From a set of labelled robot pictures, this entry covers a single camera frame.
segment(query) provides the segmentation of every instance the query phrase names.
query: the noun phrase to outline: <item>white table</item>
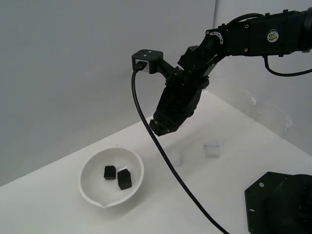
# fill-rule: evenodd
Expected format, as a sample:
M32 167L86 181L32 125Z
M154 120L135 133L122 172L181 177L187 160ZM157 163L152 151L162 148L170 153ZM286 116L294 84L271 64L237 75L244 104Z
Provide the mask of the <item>white table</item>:
M311 156L208 92L194 116L160 141L169 152L183 152L178 172L231 234L248 233L244 191L267 171L312 175ZM204 142L215 141L221 157L206 158ZM88 158L117 144L141 155L145 177L131 200L102 209L82 198L78 178ZM220 232L184 193L139 122L0 187L0 233Z

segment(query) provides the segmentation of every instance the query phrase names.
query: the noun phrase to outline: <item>white wall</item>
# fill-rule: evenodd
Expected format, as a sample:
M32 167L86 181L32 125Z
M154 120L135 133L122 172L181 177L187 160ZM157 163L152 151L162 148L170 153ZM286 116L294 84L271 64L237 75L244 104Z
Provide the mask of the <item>white wall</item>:
M311 0L217 0L214 26L247 13L309 7ZM269 57L271 68L282 73L311 69L311 61L312 53ZM208 89L312 155L311 87L312 74L277 77L267 72L263 58L228 57L213 70Z
M176 64L214 11L215 0L2 0L0 185L137 122L131 55ZM137 85L149 116L164 78Z

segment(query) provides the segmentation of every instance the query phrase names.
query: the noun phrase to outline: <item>black cube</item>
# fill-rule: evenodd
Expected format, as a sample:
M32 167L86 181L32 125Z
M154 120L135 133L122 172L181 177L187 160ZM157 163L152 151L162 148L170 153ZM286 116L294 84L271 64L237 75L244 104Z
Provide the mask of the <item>black cube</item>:
M117 173L118 185L121 190L129 189L132 187L131 174L128 169L124 169Z
M116 179L116 168L114 166L105 166L104 178L106 180Z

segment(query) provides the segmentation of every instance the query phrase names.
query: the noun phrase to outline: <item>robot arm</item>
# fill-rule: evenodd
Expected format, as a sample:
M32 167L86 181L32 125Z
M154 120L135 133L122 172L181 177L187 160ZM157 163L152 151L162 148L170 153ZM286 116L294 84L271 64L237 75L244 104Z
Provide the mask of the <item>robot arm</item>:
M280 74L269 68L267 56L309 52L312 48L312 8L298 12L265 16L247 14L217 29L207 30L199 46L189 47L172 67L163 59L163 53L140 50L132 55L133 68L138 61L147 63L150 74L161 73L166 87L158 103L150 127L156 135L175 132L192 114L199 102L201 91L209 85L209 73L226 56L263 56L265 67L271 73L297 76L311 70Z

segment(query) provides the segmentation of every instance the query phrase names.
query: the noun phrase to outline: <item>black cable wire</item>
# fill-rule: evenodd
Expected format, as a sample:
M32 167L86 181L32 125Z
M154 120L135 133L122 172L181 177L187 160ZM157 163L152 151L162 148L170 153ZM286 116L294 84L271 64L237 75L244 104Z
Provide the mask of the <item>black cable wire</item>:
M250 19L250 18L256 18L256 17L260 17L260 16L263 16L263 14L259 14L259 13L249 13L249 14L245 14L245 15L242 15L242 16L239 16L233 20L231 20L227 26L228 27L232 27L234 24L242 21L242 20L246 20L246 19Z
M184 191L187 193L187 195L192 199L192 201L196 204L196 206L200 209L200 211L202 211L202 213L206 216L206 218L209 219L209 221L215 225L215 227L217 227L222 233L224 234L229 234L224 228L222 228L209 214L208 212L204 209L204 207L200 204L200 202L196 199L196 197L192 194L192 192L189 190L189 188L186 186L186 184L183 182L183 180L181 179L181 177L179 176L179 174L176 172L175 168L173 167L173 165L171 164L170 160L168 159L165 151L162 149L159 141L157 140L156 136L154 135L152 129L150 128L150 126L148 125L145 116L140 108L140 104L138 102L137 99L137 92L136 92L136 74L138 73L138 70L134 70L132 73L132 78L131 78L131 87L132 87L132 95L133 95L133 99L135 101L135 105L136 105L136 109L137 112L146 128L146 130L148 131L148 133L150 134L152 140L154 141L156 147L158 148L158 150L160 151L162 157L164 158L166 164L168 165L170 171L174 174L175 178L177 179L177 181L180 183L180 185L182 186L182 188L184 189Z
M263 59L264 59L265 68L270 73L272 73L273 75L276 75L279 77L296 77L296 76L301 76L301 75L308 74L308 73L312 72L312 69L309 69L309 70L303 71L303 72L295 72L295 73L288 73L288 74L275 72L275 71L271 70L271 68L269 67L268 56L264 56Z

